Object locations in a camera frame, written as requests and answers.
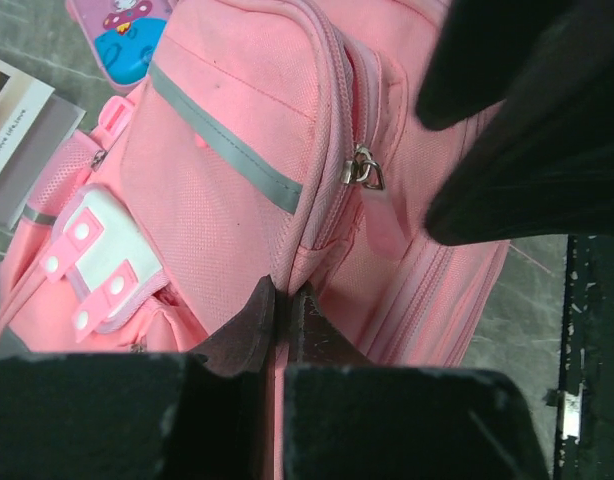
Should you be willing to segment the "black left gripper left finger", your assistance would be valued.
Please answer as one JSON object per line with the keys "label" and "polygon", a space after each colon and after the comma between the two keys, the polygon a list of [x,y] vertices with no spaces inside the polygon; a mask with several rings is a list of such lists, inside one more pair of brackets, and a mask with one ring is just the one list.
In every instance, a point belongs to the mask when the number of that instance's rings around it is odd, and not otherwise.
{"label": "black left gripper left finger", "polygon": [[244,307],[189,354],[223,379],[260,373],[273,343],[275,306],[276,288],[270,276],[262,277]]}

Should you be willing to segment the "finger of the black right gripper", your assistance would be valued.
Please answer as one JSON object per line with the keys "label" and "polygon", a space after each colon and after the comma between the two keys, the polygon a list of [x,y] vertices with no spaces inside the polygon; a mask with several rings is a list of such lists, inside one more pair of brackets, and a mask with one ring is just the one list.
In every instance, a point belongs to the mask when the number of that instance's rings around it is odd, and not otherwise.
{"label": "finger of the black right gripper", "polygon": [[614,1],[455,1],[415,112],[441,131],[493,117],[425,229],[468,245],[614,236]]}

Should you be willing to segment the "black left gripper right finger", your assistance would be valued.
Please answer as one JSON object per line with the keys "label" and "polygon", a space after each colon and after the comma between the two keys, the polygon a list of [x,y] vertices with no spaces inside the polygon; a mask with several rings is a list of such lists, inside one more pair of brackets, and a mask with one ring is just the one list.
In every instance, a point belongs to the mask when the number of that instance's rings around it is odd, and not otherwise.
{"label": "black left gripper right finger", "polygon": [[288,363],[369,365],[370,361],[325,317],[316,292],[306,283],[293,297]]}

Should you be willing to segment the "pink student backpack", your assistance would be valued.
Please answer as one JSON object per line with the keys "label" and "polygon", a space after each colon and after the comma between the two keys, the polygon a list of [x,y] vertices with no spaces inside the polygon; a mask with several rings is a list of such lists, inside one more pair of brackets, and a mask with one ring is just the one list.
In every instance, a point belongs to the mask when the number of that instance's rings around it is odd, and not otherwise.
{"label": "pink student backpack", "polygon": [[258,280],[372,361],[461,362],[508,245],[424,212],[489,120],[414,113],[445,1],[180,1],[146,77],[56,152],[0,266],[0,353],[186,351]]}

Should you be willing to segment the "pink blue pencil case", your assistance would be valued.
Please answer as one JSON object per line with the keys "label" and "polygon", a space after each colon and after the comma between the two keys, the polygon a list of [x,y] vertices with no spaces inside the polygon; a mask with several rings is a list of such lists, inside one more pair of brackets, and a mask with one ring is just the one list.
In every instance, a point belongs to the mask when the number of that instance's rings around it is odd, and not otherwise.
{"label": "pink blue pencil case", "polygon": [[65,3],[111,87],[130,92],[146,75],[175,1],[70,0]]}

